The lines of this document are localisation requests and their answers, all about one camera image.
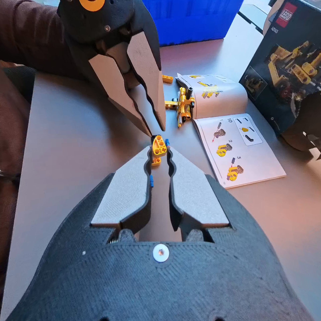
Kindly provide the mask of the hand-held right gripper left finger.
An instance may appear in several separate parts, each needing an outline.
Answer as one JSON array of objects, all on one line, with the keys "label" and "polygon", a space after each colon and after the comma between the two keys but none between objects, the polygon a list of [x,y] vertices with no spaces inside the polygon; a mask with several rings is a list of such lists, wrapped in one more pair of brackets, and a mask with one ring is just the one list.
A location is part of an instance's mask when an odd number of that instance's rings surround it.
[{"label": "hand-held right gripper left finger", "polygon": [[151,146],[145,147],[115,173],[90,225],[95,228],[142,230],[151,216]]}]

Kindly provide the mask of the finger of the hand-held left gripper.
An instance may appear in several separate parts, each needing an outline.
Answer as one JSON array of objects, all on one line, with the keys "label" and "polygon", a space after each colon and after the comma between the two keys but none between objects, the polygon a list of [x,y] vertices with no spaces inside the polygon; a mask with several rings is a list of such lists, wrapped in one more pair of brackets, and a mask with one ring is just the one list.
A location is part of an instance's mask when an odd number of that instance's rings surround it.
[{"label": "finger of the hand-held left gripper", "polygon": [[89,60],[89,64],[108,95],[109,101],[141,132],[151,137],[151,131],[139,112],[137,104],[128,94],[116,60],[111,56],[98,54]]},{"label": "finger of the hand-held left gripper", "polygon": [[143,85],[154,116],[162,131],[166,130],[166,108],[162,71],[159,70],[144,32],[131,37],[126,50],[135,76]]}]

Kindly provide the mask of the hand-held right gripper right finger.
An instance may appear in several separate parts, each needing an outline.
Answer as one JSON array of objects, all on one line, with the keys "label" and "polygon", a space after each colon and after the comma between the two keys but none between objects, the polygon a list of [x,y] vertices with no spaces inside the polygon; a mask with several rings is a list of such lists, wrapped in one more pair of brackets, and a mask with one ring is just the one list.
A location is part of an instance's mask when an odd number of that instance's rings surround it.
[{"label": "hand-held right gripper right finger", "polygon": [[174,231],[225,228],[229,220],[206,174],[173,147],[168,148],[170,220]]}]

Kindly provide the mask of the yellow and black lego assembly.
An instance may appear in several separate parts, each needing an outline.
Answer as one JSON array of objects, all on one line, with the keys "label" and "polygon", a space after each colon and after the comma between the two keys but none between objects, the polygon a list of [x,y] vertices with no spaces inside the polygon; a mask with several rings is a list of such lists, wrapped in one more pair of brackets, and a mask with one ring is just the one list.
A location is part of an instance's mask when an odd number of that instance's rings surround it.
[{"label": "yellow and black lego assembly", "polygon": [[166,141],[163,139],[161,135],[153,135],[151,137],[151,145],[153,150],[153,156],[155,158],[161,158],[167,154],[167,147]]}]

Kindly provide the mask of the person's left forearm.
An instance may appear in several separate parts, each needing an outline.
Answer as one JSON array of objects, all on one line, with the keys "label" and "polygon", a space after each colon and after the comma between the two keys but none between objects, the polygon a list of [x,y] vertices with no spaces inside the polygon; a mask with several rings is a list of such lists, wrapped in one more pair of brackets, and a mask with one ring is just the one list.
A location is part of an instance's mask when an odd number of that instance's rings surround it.
[{"label": "person's left forearm", "polygon": [[34,1],[0,1],[0,58],[85,81],[64,38],[57,8]]}]

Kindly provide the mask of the partly built yellow lego model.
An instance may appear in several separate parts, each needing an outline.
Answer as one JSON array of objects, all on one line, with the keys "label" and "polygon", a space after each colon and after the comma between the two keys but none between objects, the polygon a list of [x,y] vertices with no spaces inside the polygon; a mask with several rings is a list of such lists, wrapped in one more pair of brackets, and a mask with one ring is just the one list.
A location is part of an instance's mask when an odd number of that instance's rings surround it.
[{"label": "partly built yellow lego model", "polygon": [[178,98],[172,101],[164,102],[166,109],[176,110],[178,128],[188,120],[192,119],[193,109],[195,107],[195,98],[193,96],[193,88],[180,87]]}]

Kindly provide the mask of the lego instruction booklet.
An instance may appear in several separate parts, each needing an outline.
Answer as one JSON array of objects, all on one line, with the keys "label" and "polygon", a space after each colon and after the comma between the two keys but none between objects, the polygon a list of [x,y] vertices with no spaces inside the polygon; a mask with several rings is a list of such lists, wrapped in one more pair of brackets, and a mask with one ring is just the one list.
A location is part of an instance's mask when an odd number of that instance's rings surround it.
[{"label": "lego instruction booklet", "polygon": [[193,88],[192,120],[215,178],[225,188],[286,176],[253,119],[244,87],[217,74],[177,74]]}]

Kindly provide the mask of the dark lego set box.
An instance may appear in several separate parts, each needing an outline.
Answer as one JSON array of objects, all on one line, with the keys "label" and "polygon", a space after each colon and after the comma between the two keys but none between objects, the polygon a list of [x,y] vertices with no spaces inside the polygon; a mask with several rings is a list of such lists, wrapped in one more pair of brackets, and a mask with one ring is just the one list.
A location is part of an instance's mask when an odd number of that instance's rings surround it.
[{"label": "dark lego set box", "polygon": [[297,150],[320,151],[320,1],[277,8],[239,83],[277,136]]}]

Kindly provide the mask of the blue storage bin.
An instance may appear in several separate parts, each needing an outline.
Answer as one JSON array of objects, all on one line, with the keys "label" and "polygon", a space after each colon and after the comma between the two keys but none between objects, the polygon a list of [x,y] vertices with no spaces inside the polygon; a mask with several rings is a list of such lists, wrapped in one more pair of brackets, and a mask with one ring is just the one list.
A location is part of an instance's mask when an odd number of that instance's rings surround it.
[{"label": "blue storage bin", "polygon": [[163,47],[224,38],[243,0],[143,0],[143,3],[155,22]]}]

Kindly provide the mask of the person's brown clothing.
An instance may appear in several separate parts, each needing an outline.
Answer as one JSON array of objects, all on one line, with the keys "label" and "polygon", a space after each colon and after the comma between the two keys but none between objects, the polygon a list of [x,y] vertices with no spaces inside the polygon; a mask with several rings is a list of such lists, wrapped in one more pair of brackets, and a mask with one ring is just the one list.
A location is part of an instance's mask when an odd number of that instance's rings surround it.
[{"label": "person's brown clothing", "polygon": [[3,300],[35,70],[1,68],[0,74],[0,302]]}]

